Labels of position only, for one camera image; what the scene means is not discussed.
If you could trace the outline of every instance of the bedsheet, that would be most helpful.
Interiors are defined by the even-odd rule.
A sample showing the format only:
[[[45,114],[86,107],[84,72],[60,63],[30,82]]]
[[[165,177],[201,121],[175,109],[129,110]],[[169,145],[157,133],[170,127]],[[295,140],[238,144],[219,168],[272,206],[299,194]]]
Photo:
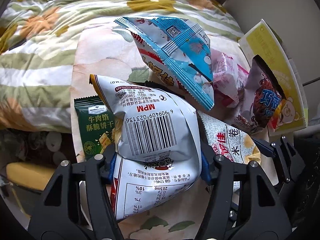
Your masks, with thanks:
[[[0,18],[0,127],[71,132],[69,89],[81,32],[148,15],[187,18],[229,41],[243,36],[215,0],[11,0]]]

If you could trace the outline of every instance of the white wall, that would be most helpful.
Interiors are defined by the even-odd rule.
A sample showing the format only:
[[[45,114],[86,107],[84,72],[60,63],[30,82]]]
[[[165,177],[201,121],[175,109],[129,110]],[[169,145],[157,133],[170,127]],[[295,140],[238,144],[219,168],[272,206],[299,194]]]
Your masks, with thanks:
[[[228,0],[244,33],[264,19],[284,41],[302,83],[320,76],[320,10],[314,0]],[[320,102],[320,81],[304,87],[309,118]]]

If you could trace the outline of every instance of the yellow cushion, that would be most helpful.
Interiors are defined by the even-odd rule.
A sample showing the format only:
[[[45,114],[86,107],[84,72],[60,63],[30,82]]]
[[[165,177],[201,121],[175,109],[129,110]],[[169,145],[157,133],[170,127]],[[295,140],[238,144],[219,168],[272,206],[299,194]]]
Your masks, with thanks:
[[[19,162],[9,163],[6,171],[9,181],[26,188],[43,191],[55,169]]]

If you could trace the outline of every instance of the snack bag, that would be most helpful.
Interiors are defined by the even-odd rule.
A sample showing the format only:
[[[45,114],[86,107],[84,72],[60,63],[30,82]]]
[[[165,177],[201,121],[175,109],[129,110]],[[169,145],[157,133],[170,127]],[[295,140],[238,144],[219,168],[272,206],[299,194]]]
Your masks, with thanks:
[[[211,49],[211,61],[216,98],[224,106],[235,107],[239,103],[238,91],[243,89],[249,73],[235,56],[215,49]]]
[[[268,123],[270,136],[303,129],[308,124],[308,104],[298,70],[284,42],[263,19],[239,40],[249,64],[260,55],[283,89],[285,99]]]
[[[86,160],[102,154],[114,142],[114,116],[98,96],[75,99],[81,142]]]
[[[201,173],[196,110],[174,94],[117,78],[91,74],[90,83],[116,120],[116,219],[188,189]]]
[[[224,121],[252,134],[266,127],[284,98],[276,78],[259,55],[252,60],[252,67],[243,92],[243,99]]]
[[[207,110],[213,107],[210,40],[198,24],[167,16],[115,22],[131,31],[143,61],[164,83],[185,88]]]
[[[201,111],[197,112],[204,126],[208,144],[216,154],[224,155],[236,163],[248,164],[249,161],[257,161],[261,165],[260,151],[248,134]],[[202,167],[201,178],[207,181],[209,174],[206,173],[209,172]],[[240,182],[235,181],[233,191],[239,188]]]

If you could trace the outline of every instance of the red logo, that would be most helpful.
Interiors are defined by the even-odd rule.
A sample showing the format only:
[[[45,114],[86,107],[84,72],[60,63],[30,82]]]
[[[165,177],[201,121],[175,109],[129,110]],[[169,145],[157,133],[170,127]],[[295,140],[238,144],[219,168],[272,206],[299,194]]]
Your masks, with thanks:
[[[131,35],[137,42],[139,42],[140,44],[143,44],[143,39],[138,34],[131,33]]]
[[[146,105],[145,107],[137,106],[138,112],[140,112],[140,111],[148,111],[148,110],[151,110],[151,109],[155,109],[155,105],[154,104],[149,104],[149,105]]]

